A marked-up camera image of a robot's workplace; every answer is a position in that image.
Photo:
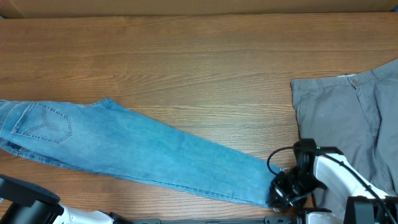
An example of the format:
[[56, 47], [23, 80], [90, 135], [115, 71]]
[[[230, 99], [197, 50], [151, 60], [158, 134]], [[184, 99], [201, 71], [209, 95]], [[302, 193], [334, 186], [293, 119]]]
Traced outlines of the light blue denim jeans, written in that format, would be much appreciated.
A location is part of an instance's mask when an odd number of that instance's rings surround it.
[[1, 148], [51, 166], [258, 207], [270, 205], [277, 170], [109, 98], [90, 105], [3, 100]]

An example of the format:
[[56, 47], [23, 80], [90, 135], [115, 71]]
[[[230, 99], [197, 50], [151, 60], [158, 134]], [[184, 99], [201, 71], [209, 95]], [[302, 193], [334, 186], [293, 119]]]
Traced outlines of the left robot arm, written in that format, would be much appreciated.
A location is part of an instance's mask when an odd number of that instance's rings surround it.
[[1, 224], [132, 224], [115, 213], [69, 208], [53, 192], [30, 182], [1, 175], [1, 198], [11, 205]]

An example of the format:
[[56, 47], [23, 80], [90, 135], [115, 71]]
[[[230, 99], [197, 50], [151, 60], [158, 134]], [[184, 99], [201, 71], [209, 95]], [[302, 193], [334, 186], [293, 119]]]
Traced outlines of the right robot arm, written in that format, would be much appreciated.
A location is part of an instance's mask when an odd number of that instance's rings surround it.
[[[289, 149], [296, 166], [275, 174], [268, 202], [278, 210], [295, 209], [292, 223], [397, 223], [397, 197], [367, 181], [337, 147], [319, 147], [313, 139], [301, 139]], [[344, 217], [326, 208], [304, 208], [315, 189], [330, 190], [344, 205]]]

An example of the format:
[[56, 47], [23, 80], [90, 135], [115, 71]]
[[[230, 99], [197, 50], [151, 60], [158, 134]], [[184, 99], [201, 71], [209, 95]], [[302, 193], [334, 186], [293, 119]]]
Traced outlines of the grey trousers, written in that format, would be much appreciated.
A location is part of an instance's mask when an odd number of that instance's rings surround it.
[[302, 139], [334, 146], [366, 180], [397, 195], [397, 61], [338, 77], [292, 80]]

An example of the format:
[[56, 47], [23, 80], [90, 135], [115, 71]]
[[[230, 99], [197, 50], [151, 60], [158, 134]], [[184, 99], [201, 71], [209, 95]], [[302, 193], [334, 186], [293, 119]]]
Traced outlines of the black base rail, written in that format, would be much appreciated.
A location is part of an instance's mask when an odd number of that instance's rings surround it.
[[291, 216], [265, 216], [264, 218], [232, 218], [232, 219], [202, 219], [202, 220], [160, 220], [135, 219], [132, 224], [294, 224]]

